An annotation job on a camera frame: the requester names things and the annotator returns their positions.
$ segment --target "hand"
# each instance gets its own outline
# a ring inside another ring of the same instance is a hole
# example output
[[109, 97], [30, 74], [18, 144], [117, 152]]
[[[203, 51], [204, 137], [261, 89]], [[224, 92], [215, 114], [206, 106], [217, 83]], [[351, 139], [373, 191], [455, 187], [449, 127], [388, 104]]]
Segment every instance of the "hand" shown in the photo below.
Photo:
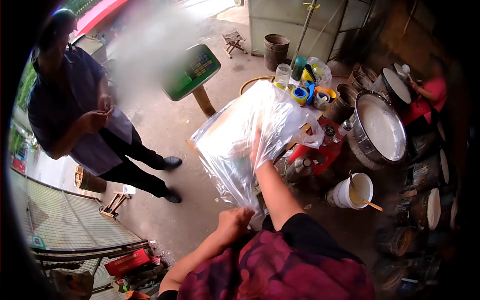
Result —
[[418, 92], [418, 90], [420, 88], [419, 85], [415, 81], [412, 81], [412, 80], [410, 80], [410, 84], [412, 85], [413, 90], [415, 92]]
[[108, 94], [101, 94], [98, 98], [98, 110], [108, 112], [112, 108], [112, 98]]
[[103, 111], [99, 110], [92, 110], [89, 111], [85, 114], [83, 114], [78, 121], [81, 123], [81, 129], [85, 133], [89, 134], [94, 134], [97, 133], [102, 127], [105, 127], [108, 125], [108, 113], [105, 113]]
[[249, 208], [233, 208], [218, 216], [218, 227], [213, 233], [223, 246], [238, 240], [247, 231], [248, 223], [255, 212]]
[[259, 128], [257, 128], [255, 131], [255, 136], [253, 138], [252, 153], [250, 153], [250, 161], [252, 162], [253, 167], [255, 167], [255, 163], [258, 155], [258, 146], [260, 145], [261, 137], [262, 137], [262, 131]]

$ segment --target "green scale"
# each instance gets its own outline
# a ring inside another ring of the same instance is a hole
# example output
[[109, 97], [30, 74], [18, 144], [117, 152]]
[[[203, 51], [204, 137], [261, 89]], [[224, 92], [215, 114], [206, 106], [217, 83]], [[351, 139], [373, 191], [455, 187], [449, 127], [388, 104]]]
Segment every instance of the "green scale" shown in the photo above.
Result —
[[204, 114], [211, 117], [216, 111], [203, 84], [220, 70], [220, 66], [220, 61], [207, 45], [195, 45], [187, 49], [184, 61], [175, 66], [175, 75], [164, 81], [162, 89], [172, 101], [193, 94]]

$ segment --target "clear plastic bag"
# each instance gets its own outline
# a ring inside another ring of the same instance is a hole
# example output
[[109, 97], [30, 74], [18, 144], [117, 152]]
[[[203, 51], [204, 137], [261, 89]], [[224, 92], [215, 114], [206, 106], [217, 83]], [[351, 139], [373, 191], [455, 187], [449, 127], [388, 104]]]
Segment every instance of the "clear plastic bag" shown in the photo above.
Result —
[[312, 70], [317, 77], [315, 83], [321, 87], [330, 88], [332, 84], [332, 70], [315, 56], [308, 58], [307, 64], [312, 66]]
[[[313, 135], [301, 127], [308, 123]], [[221, 198], [255, 214], [263, 210], [255, 196], [256, 177], [250, 161], [256, 130], [261, 140], [256, 168], [274, 160], [290, 141], [318, 148], [324, 132], [316, 117], [284, 90], [257, 81], [242, 96], [208, 119], [190, 138]]]

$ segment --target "yellow hose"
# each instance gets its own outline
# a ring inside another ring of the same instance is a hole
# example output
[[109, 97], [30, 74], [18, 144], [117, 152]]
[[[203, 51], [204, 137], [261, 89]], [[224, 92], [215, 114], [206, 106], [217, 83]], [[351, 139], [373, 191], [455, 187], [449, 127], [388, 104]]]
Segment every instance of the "yellow hose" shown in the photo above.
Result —
[[253, 79], [250, 79], [249, 81], [245, 82], [241, 88], [240, 88], [240, 96], [242, 94], [242, 91], [243, 91], [243, 88], [249, 84], [250, 82], [252, 81], [255, 81], [255, 80], [260, 80], [260, 79], [267, 79], [267, 78], [272, 78], [271, 82], [273, 82], [273, 80], [275, 79], [275, 75], [268, 75], [268, 76], [262, 76], [262, 77], [257, 77], [257, 78], [253, 78]]

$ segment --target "red shirt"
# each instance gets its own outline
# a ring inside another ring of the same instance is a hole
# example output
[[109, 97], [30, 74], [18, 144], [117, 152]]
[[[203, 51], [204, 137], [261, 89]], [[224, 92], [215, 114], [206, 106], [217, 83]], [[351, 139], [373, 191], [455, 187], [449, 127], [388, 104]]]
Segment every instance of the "red shirt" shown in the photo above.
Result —
[[[445, 79], [443, 77], [433, 78], [427, 81], [423, 88], [429, 92], [432, 92], [435, 96], [435, 101], [432, 101], [433, 107], [440, 112], [444, 108], [446, 96], [447, 96], [447, 87]], [[430, 106], [423, 99], [421, 95], [418, 96], [417, 100], [410, 103], [410, 106], [401, 113], [400, 118], [402, 119], [403, 125], [407, 126], [416, 118], [425, 116], [425, 119], [430, 124], [432, 122], [432, 113], [430, 111]]]

